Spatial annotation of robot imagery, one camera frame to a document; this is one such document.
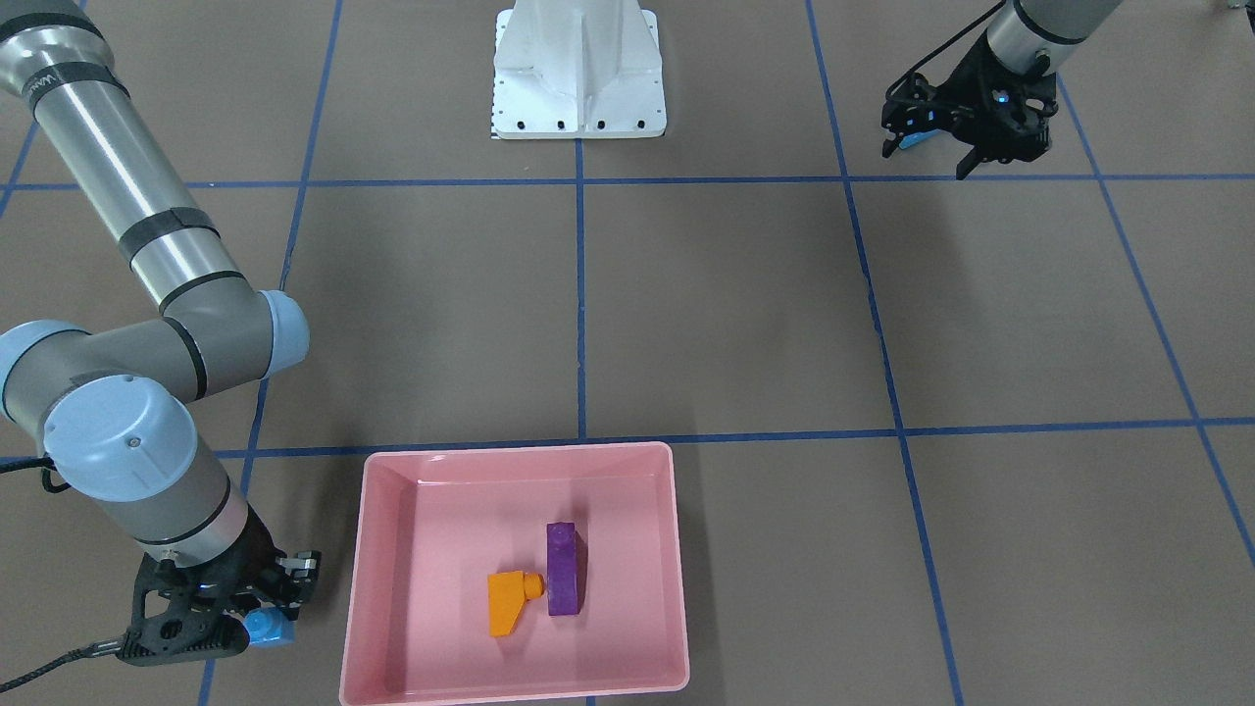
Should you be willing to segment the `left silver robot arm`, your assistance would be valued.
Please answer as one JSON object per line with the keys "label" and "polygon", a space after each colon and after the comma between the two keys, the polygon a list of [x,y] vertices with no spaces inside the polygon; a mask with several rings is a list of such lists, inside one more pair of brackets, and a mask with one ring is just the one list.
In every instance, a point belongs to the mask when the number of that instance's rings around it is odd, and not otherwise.
{"label": "left silver robot arm", "polygon": [[[999,1],[884,92],[881,155],[945,132],[969,145],[958,179],[984,164],[1038,161],[1052,147],[1063,63],[1114,13],[1116,1]],[[922,66],[976,30],[946,80]]]}

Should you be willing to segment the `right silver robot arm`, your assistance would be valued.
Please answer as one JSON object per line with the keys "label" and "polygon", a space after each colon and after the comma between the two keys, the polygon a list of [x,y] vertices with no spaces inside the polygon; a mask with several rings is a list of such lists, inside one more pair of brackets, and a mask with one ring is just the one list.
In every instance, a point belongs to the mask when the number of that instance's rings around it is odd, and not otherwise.
{"label": "right silver robot arm", "polygon": [[295,619],[318,554],[274,545],[188,408],[300,365],[305,313],[238,271],[75,1],[3,4],[3,90],[31,112],[158,308],[100,334],[54,319],[8,330],[3,415],[141,545],[147,569],[197,581],[215,611],[274,606]]}

